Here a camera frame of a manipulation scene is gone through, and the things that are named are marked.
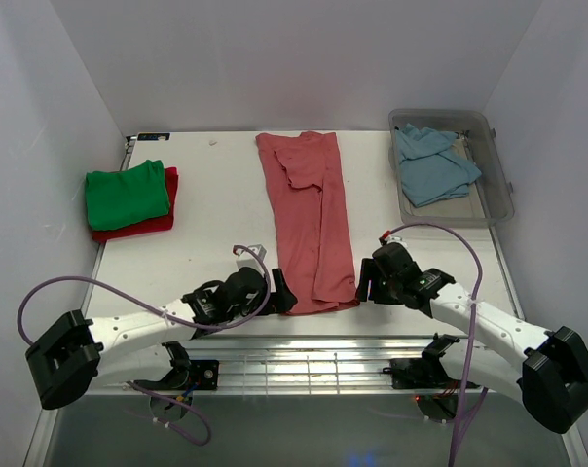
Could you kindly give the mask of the salmon pink t shirt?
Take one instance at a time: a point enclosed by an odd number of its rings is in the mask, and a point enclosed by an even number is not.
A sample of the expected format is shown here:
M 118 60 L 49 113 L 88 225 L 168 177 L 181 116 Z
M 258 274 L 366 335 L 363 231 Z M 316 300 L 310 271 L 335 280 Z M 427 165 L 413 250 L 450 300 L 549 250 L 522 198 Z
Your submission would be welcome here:
M 298 303 L 290 315 L 359 305 L 337 135 L 255 138 L 274 213 L 278 265 Z

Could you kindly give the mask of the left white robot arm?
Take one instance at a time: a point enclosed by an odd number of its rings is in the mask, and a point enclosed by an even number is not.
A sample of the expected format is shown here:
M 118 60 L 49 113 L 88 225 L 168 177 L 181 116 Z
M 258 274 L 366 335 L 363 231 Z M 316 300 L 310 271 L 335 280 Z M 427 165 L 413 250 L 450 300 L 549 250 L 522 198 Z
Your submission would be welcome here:
M 155 311 L 88 318 L 63 313 L 25 352 L 45 410 L 63 408 L 89 389 L 130 381 L 151 391 L 213 389 L 215 366 L 195 363 L 186 341 L 218 332 L 247 316 L 285 313 L 298 300 L 280 269 L 268 285 L 257 269 L 241 267 Z

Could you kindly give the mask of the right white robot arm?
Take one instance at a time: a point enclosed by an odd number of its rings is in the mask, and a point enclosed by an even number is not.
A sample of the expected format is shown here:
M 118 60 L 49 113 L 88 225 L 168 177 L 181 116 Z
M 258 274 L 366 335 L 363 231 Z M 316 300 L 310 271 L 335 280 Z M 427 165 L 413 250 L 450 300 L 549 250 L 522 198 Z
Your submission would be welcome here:
M 588 349 L 569 327 L 533 325 L 477 302 L 440 269 L 422 270 L 399 242 L 361 262 L 356 297 L 404 305 L 472 334 L 483 349 L 471 354 L 469 382 L 518 401 L 548 430 L 563 434 L 588 410 Z

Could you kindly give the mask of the folded red t shirt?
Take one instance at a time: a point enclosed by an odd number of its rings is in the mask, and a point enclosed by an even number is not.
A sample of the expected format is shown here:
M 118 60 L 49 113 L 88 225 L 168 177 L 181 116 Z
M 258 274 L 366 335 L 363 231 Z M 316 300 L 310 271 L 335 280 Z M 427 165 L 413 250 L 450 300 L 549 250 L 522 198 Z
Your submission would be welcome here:
M 92 239 L 105 243 L 171 230 L 178 186 L 178 170 L 160 160 L 126 171 L 88 173 L 85 200 Z

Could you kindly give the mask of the blue t shirt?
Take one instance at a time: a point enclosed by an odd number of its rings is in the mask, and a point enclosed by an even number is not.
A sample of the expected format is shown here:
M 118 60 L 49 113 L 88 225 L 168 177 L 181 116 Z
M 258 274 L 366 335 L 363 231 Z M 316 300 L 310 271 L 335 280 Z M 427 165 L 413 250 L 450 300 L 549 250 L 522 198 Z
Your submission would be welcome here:
M 394 132 L 402 191 L 414 207 L 469 195 L 482 172 L 459 155 L 453 131 L 406 124 Z

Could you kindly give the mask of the clear plastic bin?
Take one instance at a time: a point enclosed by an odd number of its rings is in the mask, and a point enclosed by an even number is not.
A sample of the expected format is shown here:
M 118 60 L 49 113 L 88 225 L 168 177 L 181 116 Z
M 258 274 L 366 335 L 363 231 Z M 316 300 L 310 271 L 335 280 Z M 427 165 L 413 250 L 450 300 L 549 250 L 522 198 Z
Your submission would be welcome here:
M 430 222 L 452 228 L 488 228 L 511 219 L 514 207 L 486 118 L 475 111 L 442 109 L 395 109 L 388 116 L 391 148 L 389 162 L 397 181 L 400 216 L 405 223 Z M 474 162 L 482 176 L 470 186 L 467 197 L 414 207 L 402 191 L 397 164 L 396 129 L 411 124 L 438 131 L 453 131 L 459 136 L 455 149 Z

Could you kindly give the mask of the folded green t shirt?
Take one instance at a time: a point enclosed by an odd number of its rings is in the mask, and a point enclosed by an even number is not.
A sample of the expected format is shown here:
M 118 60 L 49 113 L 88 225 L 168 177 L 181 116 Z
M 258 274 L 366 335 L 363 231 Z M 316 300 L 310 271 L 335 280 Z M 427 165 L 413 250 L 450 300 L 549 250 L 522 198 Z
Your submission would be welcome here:
M 86 175 L 88 224 L 94 231 L 112 231 L 166 215 L 171 206 L 165 167 L 147 160 L 124 171 Z

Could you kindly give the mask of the blue label sticker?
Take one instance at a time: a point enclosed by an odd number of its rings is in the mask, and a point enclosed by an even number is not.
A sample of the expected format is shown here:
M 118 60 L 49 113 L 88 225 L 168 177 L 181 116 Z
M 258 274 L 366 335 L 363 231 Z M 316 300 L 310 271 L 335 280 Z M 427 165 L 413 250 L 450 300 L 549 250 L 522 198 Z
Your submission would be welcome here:
M 137 135 L 137 141 L 168 141 L 170 138 L 169 133 L 140 133 Z

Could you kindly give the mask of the aluminium table frame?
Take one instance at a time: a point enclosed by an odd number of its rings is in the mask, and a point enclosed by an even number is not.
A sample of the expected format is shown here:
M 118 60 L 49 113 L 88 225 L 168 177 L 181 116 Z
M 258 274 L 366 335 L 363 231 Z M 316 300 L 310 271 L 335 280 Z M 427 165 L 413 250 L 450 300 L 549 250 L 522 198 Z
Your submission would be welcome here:
M 239 270 L 234 246 L 265 247 L 260 273 L 268 285 L 274 283 L 272 269 L 280 269 L 274 213 L 255 141 L 267 132 L 153 133 L 169 133 L 170 138 L 137 141 L 136 136 L 123 171 L 147 160 L 160 160 L 178 170 L 174 225 L 164 233 L 113 240 L 104 246 L 90 278 L 89 302 L 81 310 L 88 318 L 155 311 L 208 281 L 224 281 Z M 362 259 L 371 257 L 381 247 L 379 238 L 391 232 L 403 238 L 420 269 L 440 269 L 475 301 L 486 302 L 482 280 L 492 260 L 479 256 L 459 236 L 463 228 L 402 221 L 388 158 L 390 133 L 334 133 L 341 153 L 356 288 Z M 456 244 L 437 238 L 440 231 L 457 237 Z M 250 315 L 214 334 L 186 341 L 184 347 L 191 360 L 220 362 L 216 389 L 220 392 L 339 394 L 352 392 L 369 376 L 365 356 L 372 350 L 371 341 L 386 349 L 390 339 L 406 345 L 400 358 L 439 362 L 450 377 L 458 377 L 460 399 L 470 386 L 477 386 L 468 380 L 470 356 L 483 344 L 472 334 L 404 305 L 367 301 L 310 315 Z M 179 407 L 199 391 L 151 391 L 130 381 L 110 386 L 125 386 Z

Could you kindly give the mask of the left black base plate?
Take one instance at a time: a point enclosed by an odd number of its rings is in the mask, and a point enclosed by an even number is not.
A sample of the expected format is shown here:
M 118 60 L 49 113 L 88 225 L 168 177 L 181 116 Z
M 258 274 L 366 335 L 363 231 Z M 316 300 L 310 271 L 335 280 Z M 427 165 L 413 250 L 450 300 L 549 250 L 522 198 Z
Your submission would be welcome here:
M 152 391 L 216 390 L 219 368 L 218 360 L 187 360 L 175 363 L 163 377 L 139 379 L 134 383 Z

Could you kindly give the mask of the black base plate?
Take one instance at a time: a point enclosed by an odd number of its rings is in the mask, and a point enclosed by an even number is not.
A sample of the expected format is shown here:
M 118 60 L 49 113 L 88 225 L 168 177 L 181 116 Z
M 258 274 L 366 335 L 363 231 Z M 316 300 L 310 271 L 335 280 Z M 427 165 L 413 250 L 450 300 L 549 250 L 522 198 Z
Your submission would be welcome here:
M 423 358 L 394 358 L 383 367 L 382 374 L 391 378 L 393 389 L 452 389 L 459 378 L 450 377 L 439 362 Z
M 187 360 L 175 363 L 163 377 L 139 379 L 134 383 L 152 391 L 216 390 L 219 368 L 218 360 Z

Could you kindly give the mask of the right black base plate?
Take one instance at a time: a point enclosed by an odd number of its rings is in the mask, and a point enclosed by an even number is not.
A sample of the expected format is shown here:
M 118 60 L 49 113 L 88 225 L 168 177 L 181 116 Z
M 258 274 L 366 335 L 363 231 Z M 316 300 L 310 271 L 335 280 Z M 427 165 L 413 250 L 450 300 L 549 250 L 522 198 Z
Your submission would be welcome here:
M 394 358 L 383 367 L 382 374 L 391 378 L 393 389 L 452 389 L 459 378 L 450 377 L 439 362 L 423 358 Z

